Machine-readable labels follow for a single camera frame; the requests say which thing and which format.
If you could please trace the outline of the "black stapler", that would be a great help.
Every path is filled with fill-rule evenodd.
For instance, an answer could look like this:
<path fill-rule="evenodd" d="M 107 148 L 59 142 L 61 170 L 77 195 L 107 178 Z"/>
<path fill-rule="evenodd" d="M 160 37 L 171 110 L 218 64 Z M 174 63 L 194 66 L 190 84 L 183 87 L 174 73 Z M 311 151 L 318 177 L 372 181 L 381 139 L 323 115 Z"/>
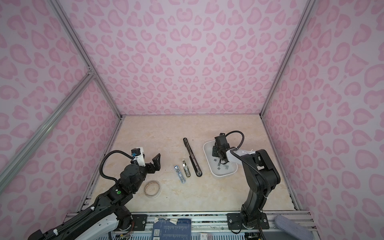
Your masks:
<path fill-rule="evenodd" d="M 201 170 L 201 168 L 200 168 L 200 166 L 199 166 L 199 164 L 197 162 L 197 159 L 196 159 L 196 157 L 195 157 L 195 155 L 193 153 L 193 150 L 192 150 L 192 148 L 191 148 L 191 146 L 189 144 L 188 139 L 187 138 L 183 138 L 183 142 L 184 142 L 184 145 L 185 145 L 185 147 L 186 147 L 186 149 L 187 149 L 187 151 L 189 153 L 189 157 L 190 157 L 192 166 L 194 168 L 194 171 L 195 171 L 197 177 L 202 177 L 203 176 L 203 172 L 202 172 L 202 170 Z"/>

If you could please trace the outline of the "blue mini stapler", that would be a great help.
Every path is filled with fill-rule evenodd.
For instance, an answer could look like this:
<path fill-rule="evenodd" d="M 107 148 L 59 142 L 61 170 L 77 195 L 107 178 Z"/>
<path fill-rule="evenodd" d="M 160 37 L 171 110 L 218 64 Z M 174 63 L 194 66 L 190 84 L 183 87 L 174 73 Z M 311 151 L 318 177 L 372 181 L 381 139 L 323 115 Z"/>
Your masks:
<path fill-rule="evenodd" d="M 175 172 L 177 173 L 177 175 L 178 175 L 178 177 L 179 177 L 181 183 L 184 184 L 184 183 L 186 182 L 186 179 L 184 178 L 184 176 L 183 176 L 183 174 L 182 174 L 182 172 L 181 172 L 179 166 L 177 166 L 177 165 L 174 166 L 174 169 L 175 169 Z"/>

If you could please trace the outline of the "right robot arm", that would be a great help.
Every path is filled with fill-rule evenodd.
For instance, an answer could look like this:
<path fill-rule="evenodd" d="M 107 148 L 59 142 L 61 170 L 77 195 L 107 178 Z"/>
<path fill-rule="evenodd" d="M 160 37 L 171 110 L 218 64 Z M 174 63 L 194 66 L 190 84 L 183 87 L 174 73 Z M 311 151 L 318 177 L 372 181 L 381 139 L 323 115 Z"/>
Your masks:
<path fill-rule="evenodd" d="M 270 228 L 263 208 L 271 191 L 281 182 L 280 174 L 267 151 L 241 150 L 244 140 L 245 135 L 240 131 L 221 133 L 215 137 L 212 153 L 221 164 L 241 164 L 250 188 L 241 211 L 227 214 L 228 228 L 234 234 L 239 234 L 243 229 L 258 229 L 261 232 Z"/>

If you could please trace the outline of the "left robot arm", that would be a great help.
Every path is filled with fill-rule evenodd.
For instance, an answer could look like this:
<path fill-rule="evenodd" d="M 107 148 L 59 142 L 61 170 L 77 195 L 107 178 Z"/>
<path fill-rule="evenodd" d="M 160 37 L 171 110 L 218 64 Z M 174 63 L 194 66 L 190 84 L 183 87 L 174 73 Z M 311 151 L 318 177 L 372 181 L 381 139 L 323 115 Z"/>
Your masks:
<path fill-rule="evenodd" d="M 102 178 L 114 181 L 114 185 L 106 192 L 99 194 L 93 204 L 75 217 L 45 233 L 37 230 L 28 239 L 76 240 L 92 227 L 98 227 L 106 217 L 112 217 L 117 221 L 113 224 L 112 230 L 132 229 L 132 214 L 125 205 L 138 192 L 147 175 L 154 174 L 161 169 L 161 154 L 157 154 L 152 163 L 146 163 L 145 154 L 140 148 L 132 149 L 131 153 L 129 155 L 120 150 L 107 153 L 100 164 L 99 173 Z M 131 160 L 131 163 L 120 173 L 119 179 L 104 173 L 104 165 L 113 154 L 121 154 Z"/>

